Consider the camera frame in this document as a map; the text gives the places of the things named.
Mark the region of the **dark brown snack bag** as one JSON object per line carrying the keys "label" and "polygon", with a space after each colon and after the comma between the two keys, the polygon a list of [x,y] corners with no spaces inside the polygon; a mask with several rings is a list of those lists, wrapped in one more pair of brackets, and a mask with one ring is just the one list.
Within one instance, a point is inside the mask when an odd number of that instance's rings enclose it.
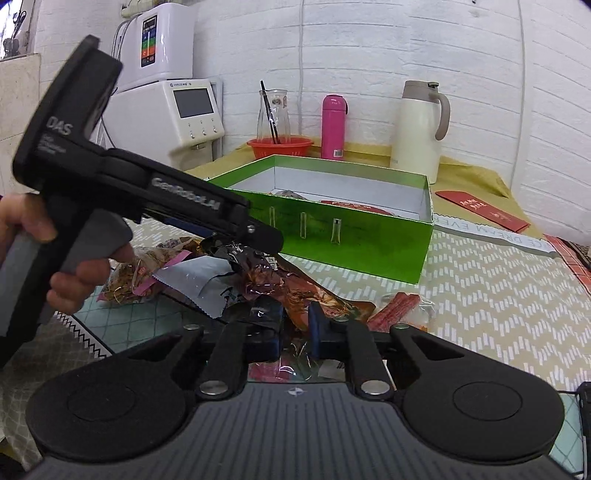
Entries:
{"label": "dark brown snack bag", "polygon": [[267,255],[250,247],[229,242],[218,235],[200,241],[205,254],[228,261],[242,278],[240,291],[246,299],[267,295],[279,301],[294,328],[310,330],[308,306],[317,302],[329,319],[367,322],[376,305],[370,301],[346,300],[332,293],[310,276],[278,255]]}

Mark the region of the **red sausage stick pack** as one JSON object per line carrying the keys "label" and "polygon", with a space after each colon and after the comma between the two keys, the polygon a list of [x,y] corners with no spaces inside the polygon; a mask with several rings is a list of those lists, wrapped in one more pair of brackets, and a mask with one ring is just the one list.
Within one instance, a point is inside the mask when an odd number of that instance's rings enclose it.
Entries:
{"label": "red sausage stick pack", "polygon": [[435,304],[419,294],[397,292],[382,297],[383,308],[367,322],[371,331],[388,333],[394,325],[410,325],[428,332],[436,316]]}

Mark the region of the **white silver snack pouch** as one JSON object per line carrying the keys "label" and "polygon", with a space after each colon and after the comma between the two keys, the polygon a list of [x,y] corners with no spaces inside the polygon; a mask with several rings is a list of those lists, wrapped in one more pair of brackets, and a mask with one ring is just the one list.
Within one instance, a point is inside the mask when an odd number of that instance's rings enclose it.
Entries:
{"label": "white silver snack pouch", "polygon": [[228,261],[202,256],[157,270],[153,277],[184,295],[210,318],[221,317],[239,297],[238,275]]}

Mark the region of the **pink dried snack bag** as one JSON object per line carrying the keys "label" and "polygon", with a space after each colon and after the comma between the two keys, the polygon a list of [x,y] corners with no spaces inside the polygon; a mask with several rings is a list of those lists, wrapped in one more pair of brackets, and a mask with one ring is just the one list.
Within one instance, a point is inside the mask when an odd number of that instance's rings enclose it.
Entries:
{"label": "pink dried snack bag", "polygon": [[162,268],[174,266],[201,254],[200,240],[179,237],[154,247],[137,247],[129,263],[119,263],[97,296],[98,301],[115,305],[148,301],[164,289],[155,278]]}

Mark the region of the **red mixed nuts bag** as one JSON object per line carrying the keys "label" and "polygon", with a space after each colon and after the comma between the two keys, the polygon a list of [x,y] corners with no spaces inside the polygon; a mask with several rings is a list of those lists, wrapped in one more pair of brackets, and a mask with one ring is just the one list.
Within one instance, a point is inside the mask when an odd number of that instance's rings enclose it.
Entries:
{"label": "red mixed nuts bag", "polygon": [[344,201],[334,201],[334,200],[321,200],[321,203],[325,204],[325,205],[339,207],[339,208],[348,208],[348,209],[353,209],[353,210],[359,210],[359,211],[363,211],[363,212],[367,212],[367,213],[380,214],[380,215],[386,215],[386,216],[396,216],[396,215],[392,214],[391,212],[386,211],[382,208],[377,208],[375,206],[370,206],[370,205],[365,205],[365,204],[344,202]]}

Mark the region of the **white water dispenser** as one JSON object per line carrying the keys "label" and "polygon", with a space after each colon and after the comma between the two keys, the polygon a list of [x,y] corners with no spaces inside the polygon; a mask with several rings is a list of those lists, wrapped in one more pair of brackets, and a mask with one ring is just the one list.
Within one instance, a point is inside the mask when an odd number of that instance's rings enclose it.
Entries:
{"label": "white water dispenser", "polygon": [[180,171],[214,160],[213,143],[224,136],[206,79],[158,81],[116,93],[102,119],[113,147]]}

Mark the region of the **green cardboard box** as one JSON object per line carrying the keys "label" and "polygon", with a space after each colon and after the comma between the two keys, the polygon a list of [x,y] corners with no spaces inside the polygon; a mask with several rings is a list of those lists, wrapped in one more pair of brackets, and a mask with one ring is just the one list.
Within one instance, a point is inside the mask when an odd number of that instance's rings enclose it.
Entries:
{"label": "green cardboard box", "polygon": [[[434,229],[423,175],[310,157],[271,155],[211,178],[252,203],[250,214],[283,233],[283,253],[416,284]],[[321,203],[382,208],[396,216]]]}

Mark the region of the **white water purifier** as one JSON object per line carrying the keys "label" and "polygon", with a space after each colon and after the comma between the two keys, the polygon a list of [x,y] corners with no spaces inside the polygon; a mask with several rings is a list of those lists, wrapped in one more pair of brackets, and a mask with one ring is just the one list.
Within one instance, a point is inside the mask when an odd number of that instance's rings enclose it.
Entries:
{"label": "white water purifier", "polygon": [[187,6],[163,3],[130,19],[114,44],[123,67],[116,92],[192,77],[195,22]]}

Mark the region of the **red plastic basket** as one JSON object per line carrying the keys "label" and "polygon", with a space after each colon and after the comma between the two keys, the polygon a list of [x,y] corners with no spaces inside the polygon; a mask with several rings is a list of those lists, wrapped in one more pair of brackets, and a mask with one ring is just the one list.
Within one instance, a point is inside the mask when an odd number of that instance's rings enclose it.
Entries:
{"label": "red plastic basket", "polygon": [[252,148],[254,158],[263,159],[271,155],[305,157],[314,141],[307,137],[291,137],[287,143],[273,143],[272,139],[264,138],[252,139],[246,144]]}

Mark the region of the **black stirring stick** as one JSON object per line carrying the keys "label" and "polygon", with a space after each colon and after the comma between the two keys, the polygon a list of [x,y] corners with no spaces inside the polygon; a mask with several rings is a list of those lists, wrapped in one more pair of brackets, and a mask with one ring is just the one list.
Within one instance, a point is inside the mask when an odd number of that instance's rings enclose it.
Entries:
{"label": "black stirring stick", "polygon": [[266,108],[266,118],[270,125],[270,135],[273,139],[273,144],[280,144],[279,135],[277,134],[276,122],[273,118],[273,111],[271,111],[269,96],[266,93],[266,85],[263,80],[260,80],[260,92],[263,94],[263,103]]}

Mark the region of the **red envelope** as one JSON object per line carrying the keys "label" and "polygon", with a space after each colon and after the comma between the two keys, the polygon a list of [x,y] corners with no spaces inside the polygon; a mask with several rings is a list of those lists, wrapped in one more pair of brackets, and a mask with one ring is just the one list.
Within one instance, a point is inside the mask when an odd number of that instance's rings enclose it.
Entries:
{"label": "red envelope", "polygon": [[528,221],[505,212],[467,192],[440,190],[436,192],[436,195],[514,233],[521,233],[530,226]]}

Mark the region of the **glass carafe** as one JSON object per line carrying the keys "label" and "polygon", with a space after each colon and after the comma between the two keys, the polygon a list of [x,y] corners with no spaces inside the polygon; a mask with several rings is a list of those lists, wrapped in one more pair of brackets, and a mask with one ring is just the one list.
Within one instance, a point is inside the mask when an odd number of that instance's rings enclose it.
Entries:
{"label": "glass carafe", "polygon": [[[287,108],[287,90],[266,89],[269,96],[271,111],[276,122],[277,134],[280,143],[290,141],[290,116]],[[259,117],[257,117],[256,139],[270,138],[270,125],[266,118],[266,108],[263,103],[263,94],[259,90]]]}

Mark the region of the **cream thermos jug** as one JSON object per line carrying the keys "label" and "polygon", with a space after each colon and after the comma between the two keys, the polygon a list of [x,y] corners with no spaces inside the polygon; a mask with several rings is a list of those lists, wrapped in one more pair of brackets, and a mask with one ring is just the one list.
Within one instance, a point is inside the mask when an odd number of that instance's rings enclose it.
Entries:
{"label": "cream thermos jug", "polygon": [[394,122],[390,166],[435,184],[450,121],[451,104],[438,82],[407,80]]}

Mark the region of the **pink thermos bottle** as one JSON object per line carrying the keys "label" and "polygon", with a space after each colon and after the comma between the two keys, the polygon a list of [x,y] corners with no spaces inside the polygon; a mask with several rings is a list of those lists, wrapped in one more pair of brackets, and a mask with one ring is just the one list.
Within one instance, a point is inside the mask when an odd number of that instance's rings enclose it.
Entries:
{"label": "pink thermos bottle", "polygon": [[329,160],[344,158],[347,114],[348,103],[341,95],[327,95],[322,100],[322,158]]}

